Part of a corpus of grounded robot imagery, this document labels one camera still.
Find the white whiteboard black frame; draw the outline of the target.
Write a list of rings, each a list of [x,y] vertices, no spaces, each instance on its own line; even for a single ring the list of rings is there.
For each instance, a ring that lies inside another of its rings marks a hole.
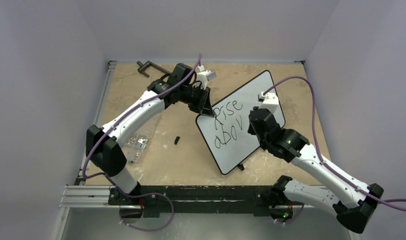
[[[196,117],[197,128],[221,174],[229,174],[259,148],[257,137],[248,133],[249,114],[261,105],[258,95],[274,84],[271,72],[264,70],[214,103],[214,117]]]

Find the black marker cap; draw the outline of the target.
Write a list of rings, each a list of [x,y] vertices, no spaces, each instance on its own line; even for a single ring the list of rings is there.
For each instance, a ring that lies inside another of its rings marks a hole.
[[[179,142],[179,140],[180,140],[180,136],[177,136],[177,137],[175,138],[175,140],[174,140],[174,144],[177,145],[178,142]]]

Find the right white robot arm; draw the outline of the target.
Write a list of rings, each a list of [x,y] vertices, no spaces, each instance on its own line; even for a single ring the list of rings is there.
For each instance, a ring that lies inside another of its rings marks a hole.
[[[248,133],[257,137],[263,150],[304,170],[324,185],[321,189],[282,175],[271,188],[273,204],[288,200],[316,207],[335,216],[346,229],[362,234],[384,189],[344,172],[299,132],[280,127],[268,109],[254,107],[248,118]]]

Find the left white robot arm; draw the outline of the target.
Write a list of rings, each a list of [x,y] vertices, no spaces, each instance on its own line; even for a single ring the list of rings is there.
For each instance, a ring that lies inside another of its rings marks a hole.
[[[127,169],[127,158],[122,150],[127,141],[144,124],[169,106],[178,102],[203,116],[214,117],[208,82],[216,72],[202,65],[190,67],[178,63],[172,72],[152,81],[141,97],[103,126],[91,125],[86,131],[85,162],[101,169],[116,187],[120,197],[129,205],[140,199],[140,183]]]

